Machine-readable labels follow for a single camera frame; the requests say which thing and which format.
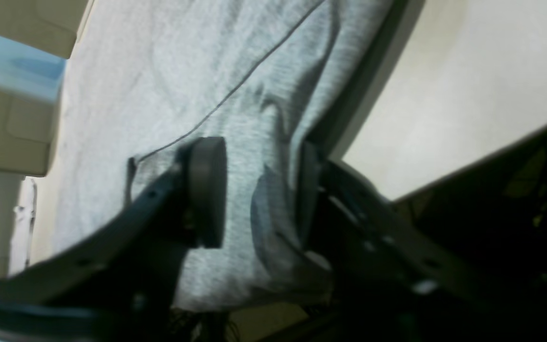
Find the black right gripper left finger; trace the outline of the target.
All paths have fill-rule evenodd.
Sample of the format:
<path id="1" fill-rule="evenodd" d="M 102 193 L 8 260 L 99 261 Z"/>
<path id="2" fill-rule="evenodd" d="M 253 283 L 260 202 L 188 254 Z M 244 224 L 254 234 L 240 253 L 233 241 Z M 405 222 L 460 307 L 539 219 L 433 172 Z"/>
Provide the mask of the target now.
<path id="1" fill-rule="evenodd" d="M 226 178 L 224 138 L 182 147 L 103 228 L 0 281 L 0 342 L 163 341 L 185 256 L 222 245 Z"/>

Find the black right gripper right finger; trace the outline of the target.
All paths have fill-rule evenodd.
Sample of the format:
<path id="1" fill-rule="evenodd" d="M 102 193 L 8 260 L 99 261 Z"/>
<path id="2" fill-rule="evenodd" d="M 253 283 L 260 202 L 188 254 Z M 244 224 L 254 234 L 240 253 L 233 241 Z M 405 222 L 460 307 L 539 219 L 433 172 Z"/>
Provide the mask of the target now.
<path id="1" fill-rule="evenodd" d="M 298 226 L 332 268 L 337 342 L 547 342 L 547 279 L 475 268 L 417 231 L 311 142 Z"/>

